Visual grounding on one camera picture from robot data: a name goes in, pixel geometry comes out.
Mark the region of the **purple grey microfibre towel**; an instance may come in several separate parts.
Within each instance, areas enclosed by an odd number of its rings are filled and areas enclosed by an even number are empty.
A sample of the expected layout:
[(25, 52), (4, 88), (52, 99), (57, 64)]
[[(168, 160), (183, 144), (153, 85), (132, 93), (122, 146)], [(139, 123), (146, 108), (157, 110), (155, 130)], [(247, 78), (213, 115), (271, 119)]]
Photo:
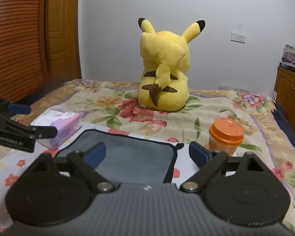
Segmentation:
[(114, 184), (170, 183), (177, 152), (184, 146), (88, 129), (56, 157), (65, 157), (72, 151), (85, 153), (99, 142), (105, 144), (106, 155), (95, 170)]

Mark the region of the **pink tissue box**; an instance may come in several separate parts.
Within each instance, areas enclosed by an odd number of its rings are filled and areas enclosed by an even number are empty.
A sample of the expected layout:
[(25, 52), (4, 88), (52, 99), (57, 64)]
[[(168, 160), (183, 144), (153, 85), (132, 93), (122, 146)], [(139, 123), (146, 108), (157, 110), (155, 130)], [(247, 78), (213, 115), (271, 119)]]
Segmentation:
[(57, 135), (55, 137), (38, 140), (48, 149), (56, 150), (81, 128), (81, 115), (72, 111), (46, 110), (31, 125), (56, 127)]

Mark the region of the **orange lidded plastic cup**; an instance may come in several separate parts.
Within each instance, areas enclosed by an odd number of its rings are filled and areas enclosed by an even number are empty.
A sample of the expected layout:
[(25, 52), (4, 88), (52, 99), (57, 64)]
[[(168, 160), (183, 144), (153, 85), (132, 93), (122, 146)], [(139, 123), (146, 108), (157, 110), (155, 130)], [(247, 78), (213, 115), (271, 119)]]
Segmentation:
[(237, 147), (243, 143), (243, 127), (230, 118), (217, 118), (209, 128), (210, 151), (223, 151), (233, 156)]

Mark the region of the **wooden slatted headboard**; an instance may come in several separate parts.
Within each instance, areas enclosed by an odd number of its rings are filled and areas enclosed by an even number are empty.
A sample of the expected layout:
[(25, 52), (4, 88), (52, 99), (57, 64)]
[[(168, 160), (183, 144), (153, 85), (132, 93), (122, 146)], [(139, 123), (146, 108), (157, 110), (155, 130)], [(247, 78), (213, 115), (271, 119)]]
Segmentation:
[(21, 100), (48, 76), (45, 0), (0, 0), (0, 98)]

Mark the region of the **floral bed quilt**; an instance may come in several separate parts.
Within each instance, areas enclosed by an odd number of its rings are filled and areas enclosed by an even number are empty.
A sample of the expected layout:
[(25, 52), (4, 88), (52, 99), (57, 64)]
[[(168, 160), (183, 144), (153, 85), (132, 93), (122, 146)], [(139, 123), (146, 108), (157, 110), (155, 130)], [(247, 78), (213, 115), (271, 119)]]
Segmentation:
[(284, 224), (295, 232), (295, 143), (283, 128), (284, 113), (271, 98), (259, 95), (259, 103), (250, 107), (244, 101), (250, 93), (192, 90), (181, 111), (164, 113), (140, 108), (137, 88), (137, 83), (72, 80), (35, 102), (29, 115), (17, 115), (15, 120), (31, 123), (46, 109), (59, 105), (81, 114), (83, 122), (114, 132), (173, 143), (207, 144), (211, 123), (219, 117), (229, 117), (245, 130), (243, 144), (235, 154), (257, 154), (290, 193), (291, 205)]

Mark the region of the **wooden door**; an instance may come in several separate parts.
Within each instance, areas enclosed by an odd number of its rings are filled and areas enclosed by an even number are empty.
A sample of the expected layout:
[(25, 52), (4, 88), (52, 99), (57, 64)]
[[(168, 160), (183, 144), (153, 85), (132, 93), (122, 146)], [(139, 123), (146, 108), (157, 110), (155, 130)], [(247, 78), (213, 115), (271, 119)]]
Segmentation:
[(45, 0), (45, 47), (51, 79), (81, 78), (78, 0)]

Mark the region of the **wooden side cabinet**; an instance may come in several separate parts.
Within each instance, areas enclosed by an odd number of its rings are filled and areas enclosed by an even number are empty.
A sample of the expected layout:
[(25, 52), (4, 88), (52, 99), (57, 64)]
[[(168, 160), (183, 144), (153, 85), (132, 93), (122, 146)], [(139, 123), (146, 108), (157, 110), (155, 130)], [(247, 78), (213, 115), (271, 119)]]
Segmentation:
[(295, 133), (295, 72), (278, 67), (276, 83), (276, 102), (284, 110), (286, 118)]

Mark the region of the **yellow Pikachu plush toy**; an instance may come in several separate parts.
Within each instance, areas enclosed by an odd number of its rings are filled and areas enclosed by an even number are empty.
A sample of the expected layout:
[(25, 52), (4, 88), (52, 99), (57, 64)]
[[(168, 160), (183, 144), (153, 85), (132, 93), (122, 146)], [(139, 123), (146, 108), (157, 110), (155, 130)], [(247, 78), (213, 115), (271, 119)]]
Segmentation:
[(141, 106), (163, 112), (182, 109), (189, 99), (186, 72), (191, 63), (189, 42), (206, 26), (204, 20), (191, 24), (182, 35), (156, 32), (145, 18), (138, 19), (142, 31), (139, 52), (144, 71), (138, 89)]

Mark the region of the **stack of books and papers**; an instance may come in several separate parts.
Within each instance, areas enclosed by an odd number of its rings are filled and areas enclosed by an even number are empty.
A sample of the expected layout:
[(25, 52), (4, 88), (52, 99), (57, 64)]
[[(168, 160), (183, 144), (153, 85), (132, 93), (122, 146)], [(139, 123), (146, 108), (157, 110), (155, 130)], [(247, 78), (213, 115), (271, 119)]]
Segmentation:
[(295, 73), (295, 47), (293, 45), (285, 45), (279, 66)]

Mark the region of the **white wall switch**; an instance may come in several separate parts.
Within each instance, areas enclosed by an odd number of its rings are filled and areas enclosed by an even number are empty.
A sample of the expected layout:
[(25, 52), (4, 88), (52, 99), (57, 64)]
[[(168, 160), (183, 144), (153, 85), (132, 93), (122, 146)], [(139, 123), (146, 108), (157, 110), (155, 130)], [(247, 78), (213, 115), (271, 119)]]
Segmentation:
[(231, 33), (231, 41), (238, 42), (245, 44), (246, 42), (246, 36), (241, 35), (241, 34), (236, 34), (236, 33)]

